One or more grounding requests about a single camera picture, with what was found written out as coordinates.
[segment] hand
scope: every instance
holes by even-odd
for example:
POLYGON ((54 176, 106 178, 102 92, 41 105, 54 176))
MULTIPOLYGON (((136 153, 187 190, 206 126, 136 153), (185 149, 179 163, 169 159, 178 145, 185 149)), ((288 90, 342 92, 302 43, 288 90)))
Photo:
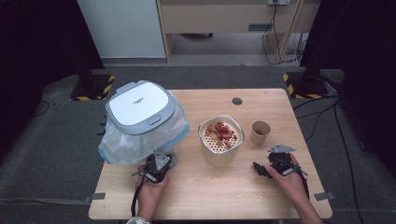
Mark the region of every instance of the hand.
MULTIPOLYGON (((298 165, 297 160, 291 153, 290 156, 291 162, 298 165)), ((314 206, 309 201, 308 197, 306 197, 303 180, 295 171, 283 176, 280 175, 271 165, 266 165, 265 169, 274 178, 286 196, 291 200, 304 224, 323 223, 314 206)))
MULTIPOLYGON (((138 171, 144 169, 144 165, 139 166, 137 168, 138 171)), ((139 186, 140 182, 142 181, 143 176, 139 176, 136 181, 135 187, 139 186)), ((169 174, 166 174, 165 178, 162 182, 158 184, 154 184, 148 181, 146 184, 143 185, 142 189, 140 190, 139 195, 137 196, 138 201, 138 212, 137 215, 139 217, 144 218, 145 220, 151 222, 154 218, 155 210, 157 210, 157 206, 160 203, 161 197, 163 195, 163 191, 165 190, 166 186, 169 184, 170 178, 169 174)))

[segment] stand base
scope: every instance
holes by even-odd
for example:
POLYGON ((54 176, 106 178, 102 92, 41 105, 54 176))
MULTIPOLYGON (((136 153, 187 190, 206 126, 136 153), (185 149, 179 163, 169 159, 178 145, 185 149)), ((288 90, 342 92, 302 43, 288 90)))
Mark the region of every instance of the stand base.
POLYGON ((301 80, 304 72, 288 72, 283 75, 291 98, 295 99, 318 99, 329 96, 329 92, 323 81, 318 80, 312 86, 303 88, 301 80))
POLYGON ((70 94, 71 101, 90 101, 90 100, 104 100, 111 89, 115 76, 111 75, 93 75, 95 79, 95 87, 89 89, 82 85, 78 80, 76 87, 70 94))

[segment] brown cup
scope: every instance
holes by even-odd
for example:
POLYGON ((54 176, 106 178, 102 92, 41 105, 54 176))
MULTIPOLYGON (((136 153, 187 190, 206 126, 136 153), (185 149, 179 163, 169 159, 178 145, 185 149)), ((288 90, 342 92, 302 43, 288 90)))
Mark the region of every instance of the brown cup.
POLYGON ((256 121, 251 126, 251 135, 250 141, 256 145, 261 145, 265 138, 267 138, 268 134, 271 132, 271 127, 264 121, 256 121))

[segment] power outlet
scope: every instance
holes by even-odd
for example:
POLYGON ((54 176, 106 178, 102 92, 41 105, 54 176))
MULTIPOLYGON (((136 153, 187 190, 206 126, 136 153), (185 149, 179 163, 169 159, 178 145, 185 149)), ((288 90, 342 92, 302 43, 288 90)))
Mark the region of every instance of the power outlet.
POLYGON ((290 1, 291 0, 268 0, 268 5, 274 6, 276 3, 278 6, 287 6, 290 5, 290 1))

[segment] table top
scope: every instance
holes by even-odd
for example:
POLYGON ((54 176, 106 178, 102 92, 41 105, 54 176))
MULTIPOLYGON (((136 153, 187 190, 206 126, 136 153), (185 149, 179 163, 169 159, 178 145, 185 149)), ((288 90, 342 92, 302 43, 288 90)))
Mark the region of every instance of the table top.
MULTIPOLYGON (((311 203, 320 217, 332 216, 328 200, 316 201, 314 194, 324 192, 322 184, 288 95, 281 89, 170 90, 182 103, 190 123, 189 134, 179 143, 178 163, 170 171, 171 181, 155 219, 278 219, 298 218, 290 201, 273 179, 257 175, 255 161, 268 163, 267 148, 276 144, 295 147, 293 152, 308 173, 311 203), (241 105, 233 104, 240 98, 241 105), (223 168, 207 164, 202 156, 198 126, 217 115, 232 117, 246 139, 237 149, 234 161, 223 168), (264 120, 271 133, 261 146, 250 140, 251 124, 264 120)), ((137 177, 137 165, 104 164, 93 200, 91 219, 128 219, 137 177)))

